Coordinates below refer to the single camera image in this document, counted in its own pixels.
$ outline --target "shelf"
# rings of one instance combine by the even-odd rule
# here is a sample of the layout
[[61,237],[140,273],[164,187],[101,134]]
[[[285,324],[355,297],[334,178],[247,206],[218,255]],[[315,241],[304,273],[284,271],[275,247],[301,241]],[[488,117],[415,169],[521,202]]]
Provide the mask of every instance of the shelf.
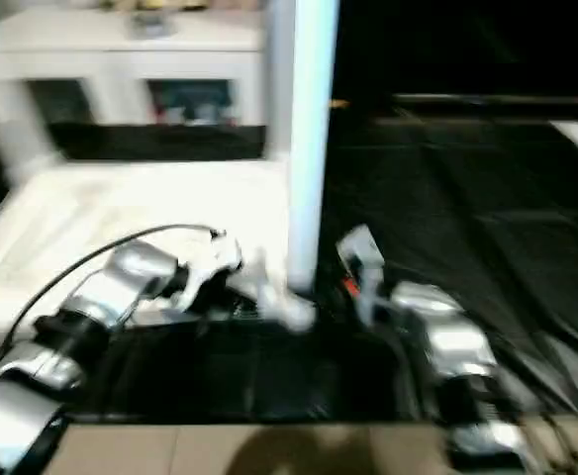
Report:
[[261,12],[244,11],[177,13],[173,35],[140,40],[133,37],[127,14],[35,7],[0,22],[0,51],[258,51],[263,18]]

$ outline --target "white cabinet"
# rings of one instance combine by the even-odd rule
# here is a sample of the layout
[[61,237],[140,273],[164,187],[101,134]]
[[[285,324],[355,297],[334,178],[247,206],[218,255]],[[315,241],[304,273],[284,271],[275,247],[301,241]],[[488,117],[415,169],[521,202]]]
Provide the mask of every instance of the white cabinet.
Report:
[[262,18],[181,13],[139,40],[121,13],[30,8],[0,22],[0,82],[23,80],[49,122],[263,125]]
[[[121,68],[120,77],[126,80],[133,123],[176,122],[172,114],[178,109],[203,107],[206,100],[237,125],[263,124],[259,52],[133,51],[111,55]],[[193,113],[186,119],[202,120],[199,115]]]

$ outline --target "tiled floor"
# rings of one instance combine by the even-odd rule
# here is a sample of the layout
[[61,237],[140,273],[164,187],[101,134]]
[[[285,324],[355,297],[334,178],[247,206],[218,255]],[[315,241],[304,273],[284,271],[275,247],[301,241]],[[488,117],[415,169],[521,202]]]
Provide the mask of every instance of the tiled floor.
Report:
[[[578,421],[562,420],[578,447]],[[537,454],[562,461],[529,421]],[[447,475],[432,426],[73,427],[48,475]]]

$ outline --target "black fabric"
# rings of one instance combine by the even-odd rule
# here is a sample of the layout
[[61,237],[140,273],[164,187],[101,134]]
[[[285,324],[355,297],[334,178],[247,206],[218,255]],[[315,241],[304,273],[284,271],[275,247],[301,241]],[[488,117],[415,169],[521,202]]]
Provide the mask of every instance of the black fabric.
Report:
[[[390,129],[333,142],[321,261],[368,224],[387,260],[449,289],[512,354],[505,379],[523,409],[578,410],[578,148],[547,125]],[[527,391],[526,370],[548,389]]]
[[388,421],[395,368],[386,347],[349,332],[248,322],[136,329],[73,413],[85,423]]

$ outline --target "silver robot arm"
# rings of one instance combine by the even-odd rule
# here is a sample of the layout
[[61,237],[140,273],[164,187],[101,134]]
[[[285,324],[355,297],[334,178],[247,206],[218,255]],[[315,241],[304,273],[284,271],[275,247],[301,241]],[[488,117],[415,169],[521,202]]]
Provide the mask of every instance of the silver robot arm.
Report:
[[236,241],[225,236],[215,241],[216,258],[205,255],[184,266],[146,242],[125,244],[78,285],[54,316],[37,319],[37,335],[0,360],[0,473],[40,463],[51,452],[49,446],[62,434],[66,395],[87,381],[110,336],[140,301],[169,294],[177,309],[186,310],[204,282],[240,267]]

